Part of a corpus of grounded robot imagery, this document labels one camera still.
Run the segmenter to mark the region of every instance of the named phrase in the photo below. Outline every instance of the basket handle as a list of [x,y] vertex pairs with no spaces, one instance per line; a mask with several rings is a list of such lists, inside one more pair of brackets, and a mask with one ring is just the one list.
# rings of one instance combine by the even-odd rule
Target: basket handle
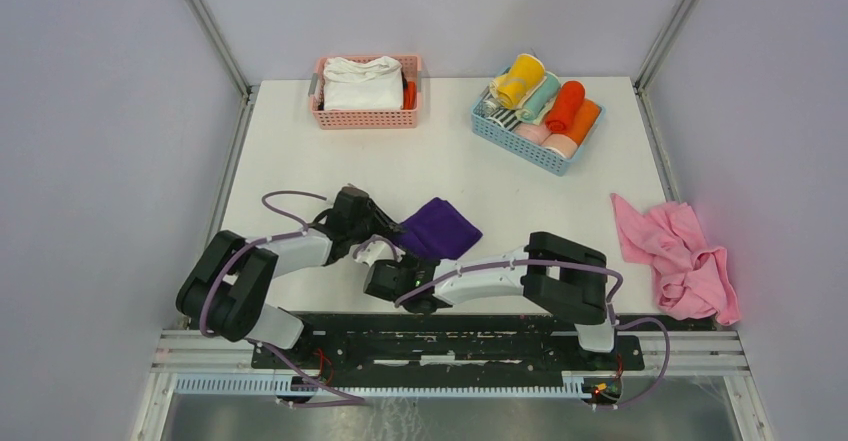
[[309,93],[307,96],[315,94],[315,87],[318,86],[318,73],[312,73],[312,82],[309,83]]

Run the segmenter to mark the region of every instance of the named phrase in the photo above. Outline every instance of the white tabletop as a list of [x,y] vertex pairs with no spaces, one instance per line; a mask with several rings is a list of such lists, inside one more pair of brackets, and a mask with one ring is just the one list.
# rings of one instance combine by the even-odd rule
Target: white tabletop
[[[350,183],[367,191],[395,221],[434,197],[453,204],[483,232],[463,260],[500,254],[548,231],[597,249],[624,275],[619,313],[656,313],[648,266],[625,263],[610,193],[636,209],[665,201],[630,79],[576,78],[606,108],[580,160],[555,176],[471,132],[470,108],[488,79],[425,79],[415,129],[324,131],[307,107],[308,81],[265,81],[248,127],[223,229],[242,236],[298,226],[266,210],[260,198],[292,189],[328,196]],[[311,220],[320,201],[272,200]],[[349,257],[276,279],[266,302],[292,311],[396,313],[363,294],[368,268]],[[543,313],[519,297],[475,300],[440,313]]]

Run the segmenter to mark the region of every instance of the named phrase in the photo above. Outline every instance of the purple cloth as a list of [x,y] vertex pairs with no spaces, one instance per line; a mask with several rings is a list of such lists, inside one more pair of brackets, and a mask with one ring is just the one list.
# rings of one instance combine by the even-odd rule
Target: purple cloth
[[463,218],[449,202],[433,198],[406,221],[406,232],[395,244],[426,259],[459,259],[483,233]]

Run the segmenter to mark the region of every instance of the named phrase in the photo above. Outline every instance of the pink cloth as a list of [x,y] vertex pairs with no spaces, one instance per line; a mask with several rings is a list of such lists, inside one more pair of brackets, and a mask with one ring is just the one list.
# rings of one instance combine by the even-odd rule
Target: pink cloth
[[716,315],[723,325],[739,321],[736,292],[727,278],[727,250],[707,246],[695,212],[686,204],[665,203],[642,215],[612,194],[621,255],[650,264],[654,300],[675,319]]

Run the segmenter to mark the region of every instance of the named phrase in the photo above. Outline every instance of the black mounting plate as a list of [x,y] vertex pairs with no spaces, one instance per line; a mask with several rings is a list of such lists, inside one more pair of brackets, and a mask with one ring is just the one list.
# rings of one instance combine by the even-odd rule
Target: black mounting plate
[[[298,316],[307,326],[301,342],[286,355],[304,369],[317,369],[314,352],[320,348],[332,363],[335,386],[559,387],[563,371],[615,371],[619,354],[625,371],[645,369],[636,336],[618,333],[612,353],[591,353],[579,347],[573,325],[552,316]],[[446,364],[440,359],[433,364],[432,356],[485,363]],[[259,348],[251,366],[286,369],[270,351]]]

